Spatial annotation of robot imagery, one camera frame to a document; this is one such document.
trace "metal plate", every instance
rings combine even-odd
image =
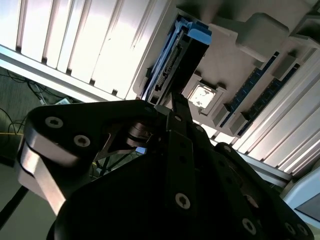
[[[21,0],[0,1],[0,45],[16,50]]]
[[[317,50],[235,142],[235,149],[288,173],[308,159],[304,153],[314,152],[319,140],[319,58]]]
[[[47,36],[47,46],[43,55],[47,59],[46,64],[54,69],[58,64],[72,4],[72,0],[56,1],[51,11],[50,32]]]
[[[139,39],[142,27],[153,4],[149,0],[124,0],[120,6],[116,22],[108,31],[101,54],[97,61],[93,79],[95,86],[112,93],[115,89],[121,98],[129,90],[135,68],[135,42]]]
[[[21,53],[41,62],[45,50],[53,0],[26,1]]]
[[[116,0],[92,0],[83,28],[79,29],[69,68],[71,76],[90,82],[105,40]]]
[[[74,44],[82,16],[85,0],[74,0],[69,13],[69,21],[65,31],[64,40],[58,60],[57,69],[63,73],[67,71],[70,57],[74,49]]]

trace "black cable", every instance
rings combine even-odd
[[[92,172],[91,172],[90,178],[93,179],[94,178],[94,172],[95,172],[93,164],[91,164],[91,169],[92,169]]]
[[[6,71],[7,73],[8,73],[8,76],[7,75],[2,75],[2,76],[5,76],[5,77],[7,77],[7,78],[11,78],[13,81],[15,81],[15,82],[17,82],[17,83],[19,83],[19,84],[22,84],[22,83],[25,83],[26,82],[26,79],[25,78],[23,78],[23,79],[21,79],[21,78],[19,78],[19,77],[14,77],[14,76],[11,76],[10,75],[10,72],[7,70]]]
[[[9,116],[9,114],[5,110],[3,110],[1,107],[0,107],[0,110],[2,110],[7,115],[7,117],[10,120],[10,122],[13,124],[14,133],[17,134],[16,128],[15,128],[15,125],[14,125],[14,121],[12,121],[11,117]]]
[[[42,86],[39,86],[38,85],[38,88],[40,88],[41,90],[43,90],[44,92],[46,92],[47,94],[51,95],[51,96],[54,96],[56,98],[59,98],[59,99],[64,99],[65,97],[64,96],[59,96],[59,95],[56,95],[54,94],[53,92],[49,91],[46,87],[42,87]]]
[[[13,123],[10,123],[9,126],[8,126],[8,129],[7,129],[7,133],[10,133],[10,127],[11,127],[11,125],[14,125],[14,124],[20,125],[19,128],[18,128],[18,131],[16,132],[16,134],[18,134],[19,131],[20,131],[20,128],[21,128],[22,126],[24,126],[23,122],[20,123],[20,122],[16,122],[16,121],[15,121],[15,122],[13,122]],[[6,142],[1,146],[2,148],[4,148],[5,146],[7,146],[7,145],[9,144],[9,142],[10,142],[10,136],[11,136],[11,135],[7,135]]]
[[[33,90],[33,88],[30,86],[30,83],[26,83],[28,85],[28,88],[31,90],[31,92],[37,97],[37,99],[40,101],[41,97]]]
[[[17,78],[17,77],[11,77],[11,76],[8,76],[8,75],[5,75],[5,74],[0,74],[0,76],[7,77],[7,78],[11,78],[11,80],[15,81],[15,82],[18,83],[18,84],[23,84],[23,83],[25,83],[24,80],[22,80],[22,79],[20,79],[20,78]]]
[[[104,160],[104,163],[103,163],[103,165],[102,165],[102,168],[101,168],[101,172],[100,172],[100,174],[99,174],[99,177],[101,177],[101,176],[103,176],[103,175],[105,174],[105,172],[106,172],[106,170],[107,170],[107,165],[108,165],[109,161],[110,161],[110,157],[108,156],[108,157],[106,157],[105,160]]]
[[[110,172],[115,166],[117,166],[120,162],[122,162],[126,157],[128,157],[130,155],[130,153],[125,154],[124,156],[122,156],[119,160],[117,160],[116,162],[114,162],[113,164],[111,164],[111,166],[107,167],[107,171]]]
[[[31,87],[31,85],[33,85],[33,86],[36,86],[36,87],[38,87],[39,89],[42,90],[42,88],[40,88],[39,85],[37,85],[37,84],[35,84],[35,83],[32,83],[31,81],[29,81],[28,83],[29,83],[29,86],[30,86],[30,87]],[[43,94],[43,93],[45,92],[44,90],[42,90],[42,91],[36,91],[36,90],[34,90],[34,89],[33,89],[33,91],[34,91],[36,94]]]
[[[3,228],[3,226],[6,224],[11,215],[16,210],[16,208],[19,206],[22,199],[24,199],[27,192],[28,189],[24,186],[21,186],[19,190],[15,193],[13,198],[4,206],[4,208],[0,212],[0,230]]]
[[[21,127],[22,127],[22,126],[25,126],[25,125],[24,125],[24,121],[26,120],[27,116],[28,116],[28,115],[25,115],[25,117],[23,118],[23,120],[22,120],[22,122],[21,122],[21,125],[20,125],[20,127],[18,128],[18,131],[16,132],[17,134],[19,133]]]

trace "cable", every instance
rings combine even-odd
[[[28,88],[31,90],[31,92],[36,96],[36,98],[40,101],[41,97],[38,96],[38,94],[33,90],[33,88],[30,86],[30,82],[26,83]]]
[[[17,133],[16,128],[15,128],[15,125],[14,125],[14,122],[12,121],[11,117],[9,116],[9,114],[8,114],[5,110],[3,110],[1,107],[0,107],[0,110],[2,110],[2,111],[7,115],[7,117],[8,117],[9,120],[10,120],[10,122],[12,123],[14,133]]]
[[[109,161],[110,161],[110,157],[107,156],[107,157],[105,158],[105,160],[104,160],[103,165],[102,165],[102,168],[101,168],[101,172],[100,172],[100,174],[99,174],[99,177],[101,177],[101,176],[103,176],[103,175],[105,174],[105,172],[106,172],[106,170],[107,170],[107,165],[108,165]]]
[[[27,192],[28,189],[24,186],[21,186],[19,190],[16,192],[16,194],[13,196],[13,198],[4,206],[4,208],[0,212],[0,230],[3,228],[8,219],[19,206],[22,199],[24,199]]]
[[[21,129],[22,126],[25,126],[25,125],[24,125],[24,121],[26,120],[27,116],[28,116],[28,115],[25,115],[25,117],[23,118],[23,120],[22,120],[22,122],[21,122],[21,125],[20,125],[20,127],[18,128],[18,131],[17,131],[16,133],[19,133],[19,131],[20,131],[20,129]]]
[[[39,87],[38,87],[37,84],[35,85],[35,87],[38,89],[38,91],[39,91],[38,93],[40,94],[40,96],[41,96],[41,98],[42,98],[42,100],[43,100],[43,103],[44,103],[45,105],[48,105],[47,102],[46,102],[46,100],[45,100],[45,98],[44,98],[44,96],[42,95],[42,92],[43,92],[43,91],[40,92],[40,89],[39,89]]]
[[[16,77],[10,77],[10,76],[5,75],[5,74],[0,74],[0,76],[11,78],[11,80],[15,81],[18,84],[23,84],[24,83],[24,81],[22,79],[19,79],[19,78],[16,78]]]
[[[98,169],[101,169],[101,168],[102,168],[101,165],[100,165],[100,163],[99,163],[99,161],[95,161],[94,164],[96,165],[96,167],[97,167]]]
[[[54,96],[56,98],[59,98],[59,99],[64,99],[65,97],[64,96],[59,96],[59,95],[56,95],[54,94],[53,92],[49,91],[46,87],[41,87],[41,86],[38,86],[41,90],[43,90],[44,92],[46,92],[47,94],[51,95],[51,96]]]
[[[24,126],[23,121],[25,120],[25,118],[26,118],[26,117],[24,117],[24,119],[22,120],[22,123],[16,122],[16,121],[13,122],[13,123],[10,123],[9,126],[8,126],[8,128],[7,128],[7,132],[10,133],[10,127],[11,127],[11,125],[18,124],[18,125],[20,125],[20,127],[18,128],[18,131],[17,131],[16,133],[13,133],[13,134],[12,134],[12,135],[17,135],[17,134],[19,133],[19,131],[20,131],[20,128],[21,128],[22,126]],[[7,146],[9,142],[10,142],[10,135],[7,134],[6,142],[3,144],[2,148],[4,148],[5,146]]]
[[[0,135],[20,135],[20,136],[22,136],[23,133],[0,132]]]
[[[93,164],[91,164],[91,169],[92,169],[92,172],[91,172],[90,178],[93,179],[93,178],[94,178],[94,172],[95,172],[95,169],[94,169],[94,165],[93,165]]]
[[[110,172],[115,166],[117,166],[120,162],[122,162],[126,157],[128,157],[130,153],[125,154],[122,156],[119,160],[117,160],[115,163],[111,164],[111,166],[107,167],[106,170]]]

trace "metal panel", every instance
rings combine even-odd
[[[128,81],[131,81],[131,86],[126,94],[125,99],[133,100],[136,98],[137,94],[133,91],[134,82],[137,78],[137,74],[141,71],[141,66],[144,63],[144,59],[151,49],[151,44],[155,40],[156,33],[159,30],[160,25],[163,23],[165,18],[165,13],[170,8],[172,0],[156,0],[153,4],[149,5],[152,7],[150,9],[150,14],[147,16],[147,23],[142,27],[139,38],[137,39],[134,50],[131,70],[132,70],[132,79],[128,78]]]
[[[217,130],[204,124],[201,124],[201,127],[205,130],[209,138],[212,138],[212,136],[217,132]]]
[[[230,144],[234,139],[235,139],[234,136],[229,136],[223,132],[220,132],[214,140],[218,143],[222,142],[222,143]]]
[[[116,0],[92,0],[71,57],[71,76],[90,82],[109,27]]]
[[[0,0],[0,45],[16,49],[21,0]]]
[[[247,132],[233,145],[233,148],[245,153],[258,143],[299,100],[299,95],[317,80],[320,73],[319,65],[320,51],[317,50],[261,112]]]
[[[81,15],[83,12],[85,0],[74,0],[69,15],[69,20],[61,47],[57,69],[65,73],[67,71],[72,50],[74,48]]]
[[[304,96],[294,105],[294,107],[277,123],[272,130],[257,144],[249,156],[255,159],[264,159],[275,151],[281,144],[285,144],[284,140],[296,131],[309,118],[310,113],[313,113],[320,106],[320,81],[318,81]],[[266,163],[275,167],[279,164],[279,160],[271,161],[268,158],[265,160]]]
[[[0,46],[0,67],[85,103],[122,100],[3,46]]]
[[[135,59],[135,44],[154,3],[149,0],[123,1],[117,22],[106,36],[93,73],[97,88],[108,93],[115,89],[117,96],[126,97],[137,68],[135,62],[139,63]]]
[[[278,165],[280,170],[285,170],[291,164],[292,155],[304,147],[320,131],[320,108],[311,114],[281,145],[265,159],[271,166]]]
[[[21,53],[41,62],[50,20],[52,0],[26,1]]]
[[[296,172],[300,169],[301,164],[308,164],[312,160],[317,160],[320,155],[320,134],[316,134],[310,141],[307,142],[299,151],[289,158],[280,170],[286,173]]]
[[[44,57],[47,58],[46,64],[54,69],[58,64],[71,6],[72,0],[59,0],[56,2],[55,9],[52,9],[51,30],[48,33],[48,43]]]

